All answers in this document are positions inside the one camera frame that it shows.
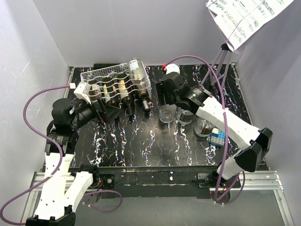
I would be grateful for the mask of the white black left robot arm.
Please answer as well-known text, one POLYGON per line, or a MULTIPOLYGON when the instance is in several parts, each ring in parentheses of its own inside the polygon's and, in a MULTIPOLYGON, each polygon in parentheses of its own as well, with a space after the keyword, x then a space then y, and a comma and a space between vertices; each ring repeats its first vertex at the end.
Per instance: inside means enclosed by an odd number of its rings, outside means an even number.
POLYGON ((74 157, 78 141, 78 129, 96 118, 92 105, 81 101, 74 105, 68 98, 56 100, 52 105, 53 120, 47 131, 45 158, 45 182, 42 187, 38 206, 32 217, 27 218, 27 226, 73 226, 76 209, 92 188, 91 194, 103 191, 104 179, 95 165, 81 165, 72 174, 74 180, 66 188, 69 167, 74 157))

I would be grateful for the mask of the small bottle white cap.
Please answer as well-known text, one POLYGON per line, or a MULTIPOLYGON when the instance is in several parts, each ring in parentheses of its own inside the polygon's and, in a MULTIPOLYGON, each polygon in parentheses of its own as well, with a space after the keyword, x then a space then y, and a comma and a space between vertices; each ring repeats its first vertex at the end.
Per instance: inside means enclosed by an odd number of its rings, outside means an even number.
POLYGON ((199 137, 208 137, 214 128, 215 126, 211 122, 204 118, 198 117, 194 127, 194 132, 199 137))

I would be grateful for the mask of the clear bottle white cap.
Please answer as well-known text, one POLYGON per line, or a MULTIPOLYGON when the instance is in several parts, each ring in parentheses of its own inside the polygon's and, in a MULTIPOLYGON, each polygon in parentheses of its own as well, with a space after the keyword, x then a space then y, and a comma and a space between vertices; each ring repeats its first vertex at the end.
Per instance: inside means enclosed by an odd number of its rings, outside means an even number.
POLYGON ((194 118, 194 114, 189 110, 183 110, 181 108, 177 111, 177 121, 181 125, 189 125, 194 118))

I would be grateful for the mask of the clear round glass bottle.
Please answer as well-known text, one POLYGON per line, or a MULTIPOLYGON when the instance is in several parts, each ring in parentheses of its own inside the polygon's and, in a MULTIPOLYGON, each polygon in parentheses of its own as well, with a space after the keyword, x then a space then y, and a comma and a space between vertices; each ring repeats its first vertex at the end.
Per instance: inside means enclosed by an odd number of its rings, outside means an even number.
POLYGON ((130 78, 139 90, 146 90, 148 95, 151 96, 151 83, 141 59, 134 57, 128 62, 130 78))

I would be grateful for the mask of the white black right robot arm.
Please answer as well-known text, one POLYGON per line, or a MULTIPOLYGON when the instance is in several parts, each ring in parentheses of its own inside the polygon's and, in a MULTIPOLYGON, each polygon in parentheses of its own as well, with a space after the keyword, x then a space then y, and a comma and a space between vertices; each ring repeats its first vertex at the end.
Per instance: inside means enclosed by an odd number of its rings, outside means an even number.
POLYGON ((240 148, 223 160, 208 177, 218 187, 242 171, 254 172, 269 152, 273 133, 267 127, 259 129, 224 108, 203 86, 189 87, 177 72, 164 75, 156 83, 159 105, 176 105, 201 117, 221 129, 240 148))

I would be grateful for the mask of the clear bottle black cap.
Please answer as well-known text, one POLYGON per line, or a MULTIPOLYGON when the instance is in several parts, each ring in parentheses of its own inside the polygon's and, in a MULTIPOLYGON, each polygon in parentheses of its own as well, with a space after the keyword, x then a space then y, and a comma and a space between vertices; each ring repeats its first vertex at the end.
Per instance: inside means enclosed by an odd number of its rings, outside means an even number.
POLYGON ((162 123, 171 123, 175 118, 176 105, 164 105, 159 108, 159 119, 162 123))

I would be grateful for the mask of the dark green wine bottle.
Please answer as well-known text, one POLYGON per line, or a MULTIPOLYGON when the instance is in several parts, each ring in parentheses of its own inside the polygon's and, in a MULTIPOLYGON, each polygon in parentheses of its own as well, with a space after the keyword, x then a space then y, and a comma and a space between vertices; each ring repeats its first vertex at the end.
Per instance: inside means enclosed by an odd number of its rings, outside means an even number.
POLYGON ((119 74, 118 78, 118 89, 120 93, 120 99, 122 104, 126 108, 127 116, 129 117, 130 121, 133 121, 134 112, 133 112, 133 98, 130 94, 130 82, 128 75, 126 73, 119 74))

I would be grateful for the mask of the dark wine bottle neck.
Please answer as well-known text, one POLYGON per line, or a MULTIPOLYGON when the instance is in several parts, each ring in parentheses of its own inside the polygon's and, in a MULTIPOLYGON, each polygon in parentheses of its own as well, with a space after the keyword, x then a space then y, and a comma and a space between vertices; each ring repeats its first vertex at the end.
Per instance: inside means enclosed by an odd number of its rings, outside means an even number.
POLYGON ((119 98, 117 92, 115 91, 113 79, 110 77, 103 78, 103 91, 104 91, 104 100, 106 104, 118 107, 119 98))

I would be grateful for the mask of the olive green wine bottle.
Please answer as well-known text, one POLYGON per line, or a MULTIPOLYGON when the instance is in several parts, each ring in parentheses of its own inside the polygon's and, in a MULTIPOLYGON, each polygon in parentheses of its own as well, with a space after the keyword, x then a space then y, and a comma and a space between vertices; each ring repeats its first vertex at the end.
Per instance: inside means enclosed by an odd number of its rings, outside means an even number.
POLYGON ((97 101, 98 99, 101 99, 103 97, 102 90, 99 84, 95 83, 91 85, 89 97, 92 102, 97 101))

